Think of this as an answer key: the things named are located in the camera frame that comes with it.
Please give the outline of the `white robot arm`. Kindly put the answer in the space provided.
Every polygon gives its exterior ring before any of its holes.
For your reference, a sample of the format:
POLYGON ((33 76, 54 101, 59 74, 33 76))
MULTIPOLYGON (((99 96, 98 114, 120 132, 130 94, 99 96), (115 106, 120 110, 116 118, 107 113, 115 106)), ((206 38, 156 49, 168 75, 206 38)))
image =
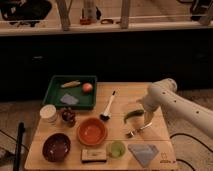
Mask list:
POLYGON ((213 110, 177 95, 176 91, 176 81, 166 78, 151 83, 138 102, 148 115, 153 115, 159 107, 168 107, 213 139, 213 110))

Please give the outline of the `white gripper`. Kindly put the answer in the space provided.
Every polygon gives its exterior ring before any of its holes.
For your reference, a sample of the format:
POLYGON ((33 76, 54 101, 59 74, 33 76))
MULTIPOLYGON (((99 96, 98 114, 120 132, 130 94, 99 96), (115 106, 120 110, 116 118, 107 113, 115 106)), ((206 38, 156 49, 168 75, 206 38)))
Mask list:
POLYGON ((140 103, 146 111, 144 113, 144 124, 147 125, 152 121, 154 117, 153 112, 158 109, 158 103, 149 95, 138 99, 137 102, 140 103))

